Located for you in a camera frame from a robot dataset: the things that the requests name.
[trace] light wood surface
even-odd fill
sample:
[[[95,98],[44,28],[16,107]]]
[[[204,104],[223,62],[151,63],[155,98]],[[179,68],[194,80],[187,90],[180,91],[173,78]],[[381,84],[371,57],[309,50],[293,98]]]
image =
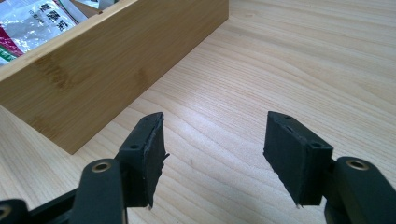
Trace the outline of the light wood surface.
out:
[[[227,0],[129,0],[0,68],[0,105],[74,153],[228,18]]]
[[[130,223],[324,223],[263,157],[266,114],[294,116],[395,188],[395,72],[393,0],[231,0],[228,21],[73,156],[1,109],[0,198],[34,208],[75,188],[162,111],[171,156],[153,209],[129,209]]]

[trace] screw hole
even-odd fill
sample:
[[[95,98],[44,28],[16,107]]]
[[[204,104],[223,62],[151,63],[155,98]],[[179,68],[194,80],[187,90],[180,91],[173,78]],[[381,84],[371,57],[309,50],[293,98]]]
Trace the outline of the screw hole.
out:
[[[3,218],[7,217],[9,215],[9,213],[11,213],[11,206],[9,206],[8,204],[3,204],[0,206],[0,220],[2,220]]]
[[[92,171],[95,173],[101,173],[101,172],[104,172],[104,171],[110,169],[110,167],[111,167],[110,163],[108,163],[106,161],[100,162],[92,167]]]
[[[287,126],[286,128],[289,130],[289,132],[294,133],[294,130],[291,127]]]
[[[366,171],[369,166],[362,161],[347,161],[346,164],[355,170]]]

